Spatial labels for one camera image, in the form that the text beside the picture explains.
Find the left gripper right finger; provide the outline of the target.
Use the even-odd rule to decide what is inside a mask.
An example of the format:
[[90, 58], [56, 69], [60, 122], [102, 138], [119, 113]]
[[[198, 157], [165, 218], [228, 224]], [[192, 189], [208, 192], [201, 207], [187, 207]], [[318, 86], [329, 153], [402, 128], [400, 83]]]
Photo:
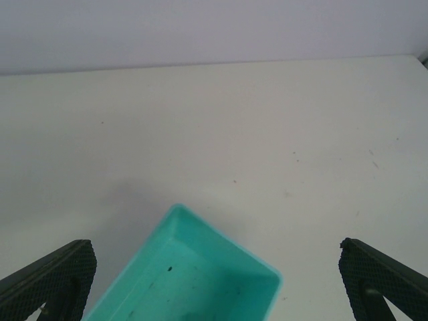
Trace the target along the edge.
[[411, 320], [427, 319], [427, 277], [358, 240], [340, 244], [338, 268], [356, 320], [394, 320], [391, 302]]

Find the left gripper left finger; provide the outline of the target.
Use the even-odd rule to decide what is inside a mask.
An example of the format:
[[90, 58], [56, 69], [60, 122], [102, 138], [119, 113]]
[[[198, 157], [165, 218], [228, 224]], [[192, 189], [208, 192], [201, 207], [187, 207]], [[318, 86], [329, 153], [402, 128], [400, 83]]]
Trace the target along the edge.
[[81, 320], [96, 273], [89, 239], [77, 239], [1, 280], [1, 319]]

